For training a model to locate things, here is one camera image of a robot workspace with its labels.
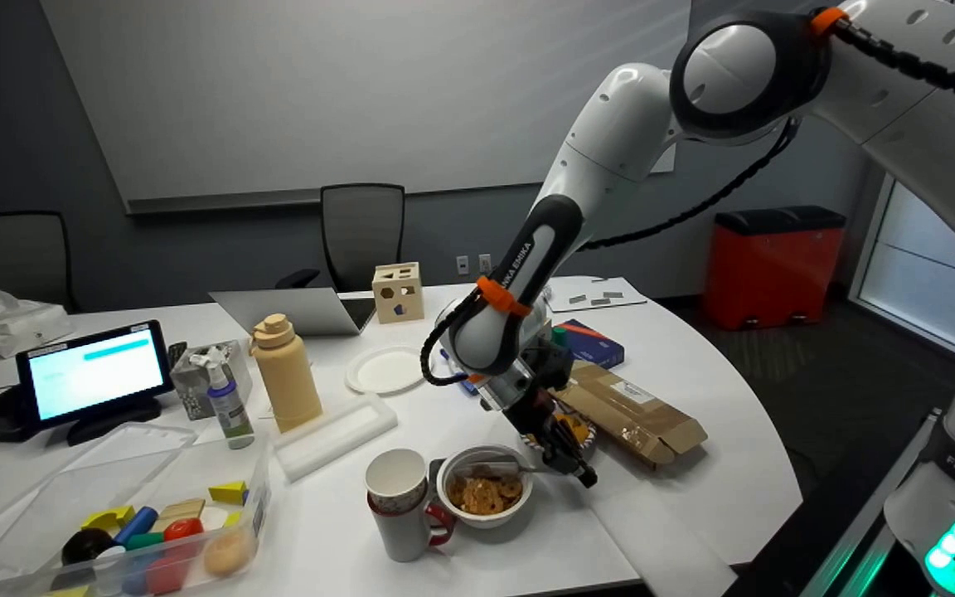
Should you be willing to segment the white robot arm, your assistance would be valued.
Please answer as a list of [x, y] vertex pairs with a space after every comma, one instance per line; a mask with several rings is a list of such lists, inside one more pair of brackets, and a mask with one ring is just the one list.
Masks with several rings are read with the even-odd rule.
[[[607, 206], [639, 190], [667, 142], [789, 131], [819, 117], [904, 182], [955, 233], [955, 0], [829, 0], [741, 8], [691, 32], [668, 65], [621, 64], [568, 128], [505, 258], [427, 336], [453, 373], [560, 474], [594, 483], [549, 413], [570, 356], [538, 299]], [[955, 597], [955, 398], [881, 516], [932, 589]]]

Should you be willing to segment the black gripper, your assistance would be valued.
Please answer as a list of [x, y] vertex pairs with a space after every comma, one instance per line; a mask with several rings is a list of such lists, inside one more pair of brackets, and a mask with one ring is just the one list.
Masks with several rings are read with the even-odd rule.
[[572, 474], [583, 486], [596, 471], [583, 460], [579, 444], [562, 422], [554, 422], [554, 390], [570, 381], [572, 356], [549, 338], [535, 338], [521, 357], [487, 381], [487, 393], [521, 430], [524, 446], [539, 468]]

